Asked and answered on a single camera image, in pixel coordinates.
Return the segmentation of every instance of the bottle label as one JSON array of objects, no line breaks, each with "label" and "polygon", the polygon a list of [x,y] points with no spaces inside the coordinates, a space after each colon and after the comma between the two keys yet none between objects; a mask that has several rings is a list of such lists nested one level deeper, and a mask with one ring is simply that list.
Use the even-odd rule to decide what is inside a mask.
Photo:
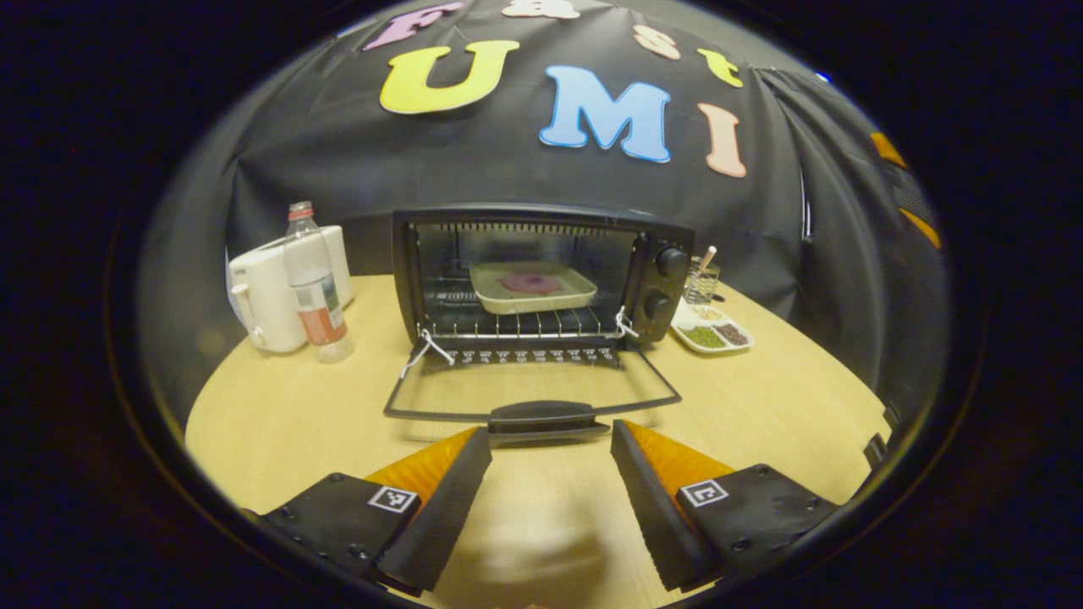
[{"label": "bottle label", "polygon": [[293,294],[297,296],[297,314],[313,345],[334,342],[345,335],[345,321],[332,275],[293,286]]}]

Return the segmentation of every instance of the plastic water bottle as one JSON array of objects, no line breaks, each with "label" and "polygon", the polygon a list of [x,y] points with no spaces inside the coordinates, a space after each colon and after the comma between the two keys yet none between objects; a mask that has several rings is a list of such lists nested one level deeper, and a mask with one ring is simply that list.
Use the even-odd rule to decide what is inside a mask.
[{"label": "plastic water bottle", "polygon": [[297,314],[309,341],[316,346],[316,359],[324,363],[344,360],[353,352],[353,341],[345,336],[345,320],[331,274],[331,256],[312,219],[312,202],[289,206],[289,228],[283,247],[286,276],[297,298]]}]

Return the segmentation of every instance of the kettle handle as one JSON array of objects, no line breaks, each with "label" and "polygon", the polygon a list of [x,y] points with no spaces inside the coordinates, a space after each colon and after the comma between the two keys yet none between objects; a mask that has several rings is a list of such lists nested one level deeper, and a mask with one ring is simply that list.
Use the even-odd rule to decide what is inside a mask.
[{"label": "kettle handle", "polygon": [[266,346],[266,337],[263,336],[263,331],[256,325],[256,315],[252,313],[252,302],[248,298],[248,284],[238,284],[230,288],[230,293],[237,297],[237,304],[240,309],[242,322],[245,324],[245,329],[248,331],[248,336],[252,338],[259,347]]}]

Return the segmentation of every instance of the letter m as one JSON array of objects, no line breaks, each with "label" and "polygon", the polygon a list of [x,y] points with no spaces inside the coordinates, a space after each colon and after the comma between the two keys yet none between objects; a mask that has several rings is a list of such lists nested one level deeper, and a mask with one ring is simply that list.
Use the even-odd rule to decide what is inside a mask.
[{"label": "letter m", "polygon": [[552,124],[538,135],[551,146],[579,148],[587,134],[579,129],[579,114],[595,133],[598,145],[609,150],[628,126],[621,148],[628,156],[666,163],[669,151],[663,138],[664,111],[669,93],[653,85],[632,82],[614,102],[595,73],[575,66],[549,66],[545,70],[557,81]]}]

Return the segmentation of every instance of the black cloth backdrop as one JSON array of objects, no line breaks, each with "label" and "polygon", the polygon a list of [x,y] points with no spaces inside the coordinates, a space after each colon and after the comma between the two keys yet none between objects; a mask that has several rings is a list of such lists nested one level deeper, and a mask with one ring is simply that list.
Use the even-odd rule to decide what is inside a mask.
[{"label": "black cloth backdrop", "polygon": [[[388,25],[375,23],[302,54],[214,126],[164,196],[140,271],[146,374],[182,426],[245,336],[226,297],[223,247],[232,257],[277,238],[288,205],[303,199],[314,202],[318,223],[343,228],[353,274],[391,272],[390,213],[400,208],[488,200],[648,211],[694,228],[701,249],[718,247],[728,285],[818,340],[898,410],[934,394],[945,271],[897,209],[922,196],[912,177],[878,157],[870,139],[878,129],[827,85],[754,69],[740,49],[627,9],[573,4],[580,16],[565,21],[506,17],[504,0],[466,2],[408,39],[362,51]],[[671,36],[681,59],[641,47],[636,24]],[[473,54],[464,48],[494,39],[520,48],[484,99],[410,116],[380,105],[392,57],[449,47],[429,85],[451,86],[469,73]],[[744,86],[712,74],[700,48],[726,55]],[[668,91],[670,160],[636,159],[619,144],[603,151],[592,134],[582,148],[540,142],[556,95],[551,65],[592,70],[614,99],[639,81]],[[707,167],[701,102],[739,117],[746,177]],[[806,198],[811,239],[803,239]],[[931,221],[927,208],[921,215]],[[352,332],[363,340],[364,328]]]}]

